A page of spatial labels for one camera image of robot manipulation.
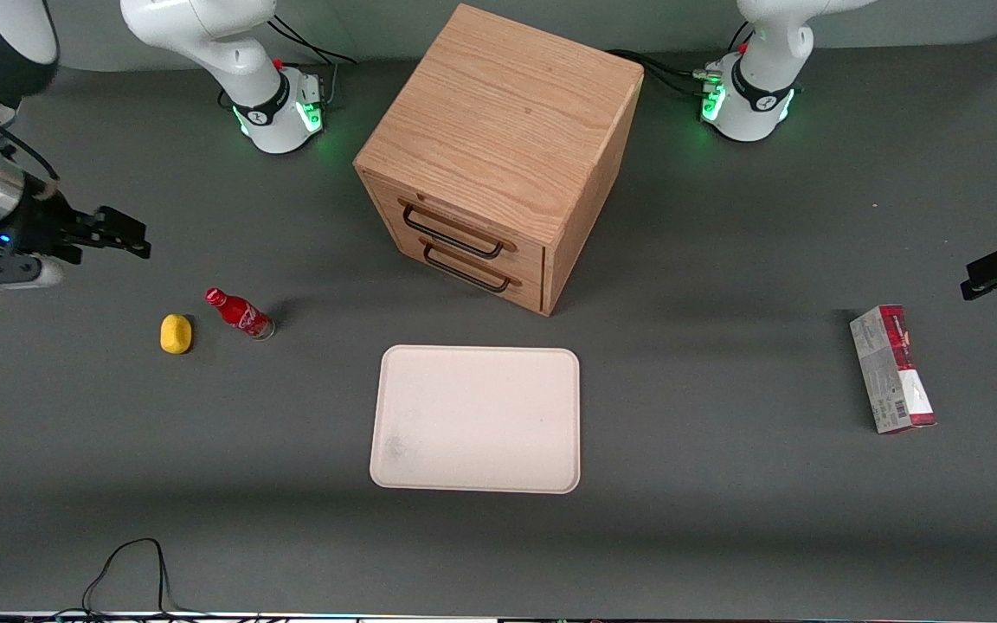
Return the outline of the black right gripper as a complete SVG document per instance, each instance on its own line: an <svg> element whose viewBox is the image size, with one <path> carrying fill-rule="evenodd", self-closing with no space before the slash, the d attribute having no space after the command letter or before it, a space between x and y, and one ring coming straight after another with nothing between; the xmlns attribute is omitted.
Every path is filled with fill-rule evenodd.
<svg viewBox="0 0 997 623"><path fill-rule="evenodd" d="M24 186L11 214L0 221L0 248L16 255L39 255L79 265L83 249L110 248L139 259L151 258L147 229L140 221L100 206L91 216L72 209L63 194L40 200L38 190Z"/></svg>

